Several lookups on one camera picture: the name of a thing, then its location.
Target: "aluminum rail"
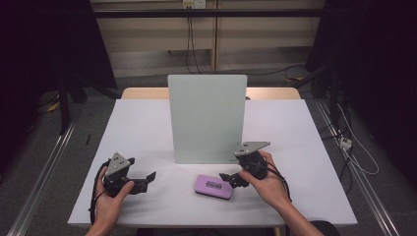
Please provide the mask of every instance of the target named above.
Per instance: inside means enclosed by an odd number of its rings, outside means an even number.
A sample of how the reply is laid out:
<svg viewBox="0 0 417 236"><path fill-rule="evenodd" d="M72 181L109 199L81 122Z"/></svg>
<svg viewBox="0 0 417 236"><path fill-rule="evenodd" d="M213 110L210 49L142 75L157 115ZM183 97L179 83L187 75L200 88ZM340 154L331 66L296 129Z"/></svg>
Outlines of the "aluminum rail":
<svg viewBox="0 0 417 236"><path fill-rule="evenodd" d="M331 125L330 118L328 117L329 110L328 107L319 100L317 101L317 106L319 107L320 112L322 113L322 116L326 123L328 124L329 130L332 135L336 135L338 132L334 129L334 127ZM342 147L339 147L342 151L344 160L347 161L349 158L348 153L346 150ZM357 162L356 157L352 154L350 156L354 161ZM378 196L377 192L374 190L374 188L371 185L371 182L369 182L366 174L359 169L356 168L356 166L352 163L352 161L348 161L348 168L351 170L352 176L355 178L356 183L359 186L359 189L361 190L366 202L368 203L368 206L371 209L371 212L374 214L375 220L380 224L381 229L383 230L384 235L386 236L398 236L400 235L398 232L398 229L393 222L392 217L389 214L389 211L387 210L386 206L384 205L383 201Z"/></svg>
<svg viewBox="0 0 417 236"><path fill-rule="evenodd" d="M59 136L54 150L49 155L49 158L46 161L40 176L37 178L36 183L30 191L28 199L26 200L24 206L21 208L7 236L24 236L27 233L30 222L36 213L37 207L39 206L44 193L46 192L46 188L51 180L51 176L54 173L59 160L64 153L65 147L70 141L77 121L81 116L83 107L78 108L79 109L76 109L74 112L74 118L66 132Z"/></svg>
<svg viewBox="0 0 417 236"><path fill-rule="evenodd" d="M44 16L94 17L100 18L311 18L353 14L351 8L344 9L166 9L166 10L94 10L68 11L44 9Z"/></svg>

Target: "electrical outlet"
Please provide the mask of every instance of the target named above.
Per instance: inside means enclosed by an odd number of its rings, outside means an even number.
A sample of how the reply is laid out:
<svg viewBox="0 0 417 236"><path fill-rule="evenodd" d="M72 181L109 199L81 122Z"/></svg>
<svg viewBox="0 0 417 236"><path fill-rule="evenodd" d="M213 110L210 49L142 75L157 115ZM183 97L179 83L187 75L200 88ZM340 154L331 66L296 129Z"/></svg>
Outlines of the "electrical outlet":
<svg viewBox="0 0 417 236"><path fill-rule="evenodd" d="M194 9L205 9L206 0L194 0Z"/></svg>
<svg viewBox="0 0 417 236"><path fill-rule="evenodd" d="M183 0L184 9L194 9L194 0Z"/></svg>

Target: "human hand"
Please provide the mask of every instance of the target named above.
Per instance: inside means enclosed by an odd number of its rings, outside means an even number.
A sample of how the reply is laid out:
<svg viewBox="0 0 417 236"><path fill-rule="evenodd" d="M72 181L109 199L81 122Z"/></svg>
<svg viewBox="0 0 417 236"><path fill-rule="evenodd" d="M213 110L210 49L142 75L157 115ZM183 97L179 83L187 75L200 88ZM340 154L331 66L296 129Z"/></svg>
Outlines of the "human hand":
<svg viewBox="0 0 417 236"><path fill-rule="evenodd" d="M95 190L95 197L97 198L101 193L101 196L96 200L96 214L95 222L92 225L87 235L109 235L111 230L119 218L120 210L122 208L123 200L132 191L135 183L129 181L123 186L119 194L112 198L105 193L105 188L102 179L107 170L105 166L100 174L97 181L97 187Z"/></svg>
<svg viewBox="0 0 417 236"><path fill-rule="evenodd" d="M274 169L275 163L273 162L270 153L262 150L258 150L258 152L268 162L268 168ZM270 171L268 171L267 177L263 180L255 178L251 173L244 169L239 171L239 175L254 186L261 198L271 207L277 208L281 205L290 203L284 186L282 185L282 181Z"/></svg>

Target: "finger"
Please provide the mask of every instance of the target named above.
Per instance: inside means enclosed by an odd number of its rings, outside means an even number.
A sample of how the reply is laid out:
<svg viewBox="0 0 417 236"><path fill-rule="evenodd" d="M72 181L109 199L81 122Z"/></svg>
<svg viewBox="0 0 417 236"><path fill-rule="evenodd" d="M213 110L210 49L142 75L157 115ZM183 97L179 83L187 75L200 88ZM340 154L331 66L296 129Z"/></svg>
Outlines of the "finger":
<svg viewBox="0 0 417 236"><path fill-rule="evenodd" d="M273 162L272 155L269 152L258 150L260 155L269 163L273 164L275 166L275 163Z"/></svg>
<svg viewBox="0 0 417 236"><path fill-rule="evenodd" d="M126 196L128 196L128 194L132 191L134 186L135 183L133 181L129 181L128 183L126 183L120 190L119 194L115 197L115 199L122 202L126 198Z"/></svg>
<svg viewBox="0 0 417 236"><path fill-rule="evenodd" d="M246 182L250 183L253 186L256 186L259 182L259 180L257 178L255 178L251 173L249 173L246 170L241 170L239 171L239 175L240 177L242 177L244 180L246 180Z"/></svg>
<svg viewBox="0 0 417 236"><path fill-rule="evenodd" d="M105 189L104 189L104 185L103 185L103 177L105 175L105 172L107 171L107 166L104 166L104 168L101 169L100 174L98 175L98 179L97 179L97 187L95 188L95 194L97 197L99 194L101 194Z"/></svg>

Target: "black wire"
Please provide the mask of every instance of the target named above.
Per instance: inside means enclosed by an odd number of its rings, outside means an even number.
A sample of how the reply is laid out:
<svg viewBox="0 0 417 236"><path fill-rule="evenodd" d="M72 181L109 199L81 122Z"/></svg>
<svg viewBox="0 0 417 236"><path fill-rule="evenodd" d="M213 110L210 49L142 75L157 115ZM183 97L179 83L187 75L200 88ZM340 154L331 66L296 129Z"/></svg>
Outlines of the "black wire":
<svg viewBox="0 0 417 236"><path fill-rule="evenodd" d="M194 49L193 19L192 18L189 18L189 19L190 19L189 24L191 28L191 44L193 46L194 62L196 63L197 71L199 71L199 74L201 74L202 72L200 71L199 64L197 63L196 50Z"/></svg>
<svg viewBox="0 0 417 236"><path fill-rule="evenodd" d="M94 222L95 222L95 205L96 205L96 199L98 199L98 197L97 198L95 197L95 190L97 188L98 178L100 176L101 170L105 166L108 166L109 163L110 163L110 159L107 160L106 162L102 163L100 168L98 169L97 174L95 175L95 178L94 178L94 185L93 185L93 188L92 188L91 203L90 203L90 206L89 206L89 220L91 221L91 225L93 225Z"/></svg>
<svg viewBox="0 0 417 236"><path fill-rule="evenodd" d="M193 74L188 66L188 51L190 50L190 18L188 18L188 41L187 41L187 55L185 56L185 64L187 66L187 70L190 74Z"/></svg>
<svg viewBox="0 0 417 236"><path fill-rule="evenodd" d="M101 193L97 196L97 198L95 198L94 200L97 202L98 198L99 198L99 197L101 197L101 195L103 195L106 191L107 191L107 189L105 189L103 192L101 192Z"/></svg>
<svg viewBox="0 0 417 236"><path fill-rule="evenodd" d="M245 75L248 75L248 76L266 76L266 75L276 74L276 73L279 73L279 72L286 72L286 70L288 70L288 69L291 69L291 68L294 68L294 67L300 67L300 66L304 66L304 64L297 64L297 65L289 66L287 68L277 70L277 71L273 71L273 72L260 73L260 74L245 74Z"/></svg>
<svg viewBox="0 0 417 236"><path fill-rule="evenodd" d="M288 186L288 183L286 182L286 180L285 180L285 178L279 173L279 171L276 169L276 167L274 166L274 165L272 165L273 166L273 168L275 169L275 170L273 170L273 169L271 169L271 168L269 168L269 167L264 167L264 166L262 166L262 165L260 165L260 164L258 164L258 163L253 163L253 162L241 162L241 164L250 164L250 165L254 165L254 166L257 166L257 167L260 167L260 168L263 168L263 169L265 169L265 170L267 170L267 171L269 171L269 172L271 172L271 173L273 173L273 174L275 174L280 180L281 180L281 183L282 183L282 185L284 186L284 190L285 190L285 193L287 194L287 197L288 197L288 200L290 201L290 202L292 202L292 200L291 200L291 194L290 194L290 192L289 192L289 186Z"/></svg>
<svg viewBox="0 0 417 236"><path fill-rule="evenodd" d="M356 42L356 40L358 38L359 32L360 32L361 27L362 27L362 22L363 22L363 18L365 16L365 12L366 12L366 8L368 6L368 2L369 2L369 0L367 0L366 3L365 3L364 9L363 9L362 14L361 14L361 18L359 19L358 27L356 28L357 30L356 30L355 35L354 35L354 38L352 40L351 47L354 47L355 46L355 42Z"/></svg>
<svg viewBox="0 0 417 236"><path fill-rule="evenodd" d="M350 121L349 111L347 110L347 107L344 104L341 104L341 106L342 106L343 112L346 115L346 120L347 120L347 123L346 124L349 124L349 126L351 127L351 121ZM341 135L345 134L346 132L348 132L349 139L352 140L351 134L350 134L350 130L348 129L348 126L347 125L344 127L344 130L343 131L338 131L338 130L335 130L335 131L336 131L336 134L335 135L333 135L333 136L327 136L327 137L322 137L322 141L323 140L328 140L328 139L334 139L334 138L337 138L338 139L338 138L340 138Z"/></svg>
<svg viewBox="0 0 417 236"><path fill-rule="evenodd" d="M330 127L330 126L332 126L333 124L328 124L328 125L326 125L326 126L324 126L324 127L322 127L322 128L320 128L320 129L318 129L317 131L319 132L319 134L320 133L322 133L323 131L325 131L328 127Z"/></svg>
<svg viewBox="0 0 417 236"><path fill-rule="evenodd" d="M287 84L287 75L286 75L286 69L284 70L284 83L282 84L282 87L284 88L285 86L286 86L286 84Z"/></svg>
<svg viewBox="0 0 417 236"><path fill-rule="evenodd" d="M350 112L349 112L348 107L347 107L347 97L346 97L345 94L343 94L343 100L341 102L338 102L338 105L340 106L340 108L342 109L343 113L345 114L346 128L347 127L350 127L350 129L352 129L352 119L350 117ZM348 131L348 135L347 136L348 136L348 139L352 141L352 132L350 131L350 129ZM348 155L349 156L352 155L352 150L353 150L353 146L351 146L350 149L349 149L349 151L348 151ZM352 189L352 185L353 185L352 184L352 182L353 182L353 180L352 180L352 172L351 172L350 168L348 167L348 163L350 161L350 158L344 159L344 155L343 155L343 150L342 149L340 149L340 153L341 153L341 156L343 157L343 160L344 161L343 161L343 167L342 167L342 169L340 171L340 174L338 175L338 178L339 178L339 181L341 181L342 178L343 178L344 172L347 169L348 174L349 174L349 184L348 184L347 191L345 191L345 194L347 195L347 194L350 193L350 191Z"/></svg>

